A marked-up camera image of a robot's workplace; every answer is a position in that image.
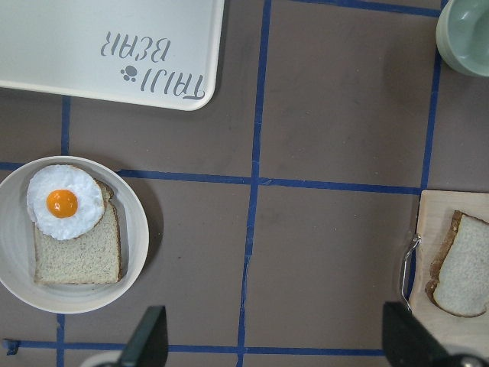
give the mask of blue tape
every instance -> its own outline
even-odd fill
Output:
[[[429,101],[428,126],[426,128],[425,153],[423,158],[423,172],[421,175],[421,190],[428,187],[429,169],[431,166],[431,154],[433,139],[435,135],[436,108],[438,106],[438,91],[440,86],[440,75],[442,72],[442,57],[439,52],[435,53],[435,64],[433,66],[433,78],[431,87],[431,99]]]
[[[38,349],[56,349],[56,342],[39,342],[35,340],[18,340],[19,348],[38,348]]]
[[[169,352],[187,352],[187,353],[215,353],[215,354],[236,354],[238,348],[235,346],[168,346]]]
[[[121,177],[127,177],[127,178],[147,178],[153,180],[209,182],[209,183],[216,183],[216,184],[249,185],[251,182],[251,179],[249,177],[219,176],[214,174],[185,174],[185,173],[176,173],[176,172],[139,171],[139,170],[119,170],[116,172],[116,174],[118,174]]]
[[[61,155],[70,155],[71,97],[63,96],[61,108]]]
[[[244,346],[246,339],[246,294],[248,281],[248,266],[253,254],[254,224],[256,220],[258,186],[260,182],[260,155],[261,155],[261,126],[263,122],[265,80],[267,74],[267,52],[270,34],[272,1],[265,0],[261,19],[260,55],[258,58],[257,95],[254,108],[253,150],[251,153],[251,186],[248,207],[248,221],[246,225],[246,242],[244,249],[243,275],[241,279],[241,302],[239,308],[238,324],[238,361],[236,367],[243,366]]]
[[[0,162],[0,170],[2,171],[15,171],[16,169],[22,167],[23,163],[15,162]]]
[[[288,356],[361,356],[380,357],[384,355],[382,349],[320,349],[320,348],[274,348],[274,347],[248,347],[247,354],[281,354]]]
[[[64,349],[76,350],[123,350],[121,343],[64,343]]]
[[[369,185],[364,183],[342,183],[311,180],[288,180],[281,178],[261,178],[260,185],[297,188],[302,187],[323,190],[360,191],[369,193],[398,193],[403,195],[419,195],[421,193],[421,189],[418,187]]]
[[[64,367],[64,327],[65,316],[62,313],[57,314],[56,329],[56,367]]]
[[[18,352],[21,342],[18,340],[3,339],[2,346],[7,349],[7,356],[14,356]]]
[[[386,11],[390,13],[401,13],[408,15],[421,15],[424,17],[437,18],[439,9],[419,8],[416,6],[384,4],[383,2],[365,2],[362,0],[293,0],[310,4],[330,4],[343,8],[355,8],[364,10]]]

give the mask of white plate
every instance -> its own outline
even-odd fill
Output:
[[[26,207],[29,180],[50,164],[72,164],[114,190],[121,233],[122,279],[115,284],[34,283],[34,231]],[[134,191],[116,173],[77,157],[48,157],[25,164],[0,183],[0,281],[27,304],[54,313],[82,313],[119,298],[140,274],[149,242],[146,215]]]
[[[171,109],[215,88],[224,0],[2,0],[0,86]]]

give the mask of tray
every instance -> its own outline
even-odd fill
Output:
[[[2,0],[0,86],[169,109],[215,88],[224,0]]]
[[[489,193],[425,190],[421,195],[416,275],[410,306],[413,315],[449,351],[489,356],[489,312],[473,318],[452,316],[433,305],[425,293],[429,267],[449,229],[455,209],[489,222]]]

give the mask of bread on cutting board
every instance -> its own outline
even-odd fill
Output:
[[[459,317],[477,317],[489,302],[489,223],[455,210],[430,268],[429,299]]]
[[[489,193],[424,190],[419,201],[416,233],[416,270],[409,303],[414,317],[450,352],[489,360],[489,312],[458,317],[437,307],[426,294],[431,268],[440,254],[455,210],[489,222]]]
[[[108,284],[121,279],[121,243],[117,211],[110,202],[113,192],[104,183],[105,212],[87,233],[57,240],[34,227],[38,284]]]

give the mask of gray floor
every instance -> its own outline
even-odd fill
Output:
[[[168,366],[387,366],[381,308],[421,190],[487,191],[489,83],[440,60],[439,0],[328,3],[228,2],[195,112],[0,89],[0,179],[59,154],[169,173],[124,176],[151,261],[113,304],[56,315],[0,287],[0,337],[24,345],[2,366],[120,349],[152,304]]]

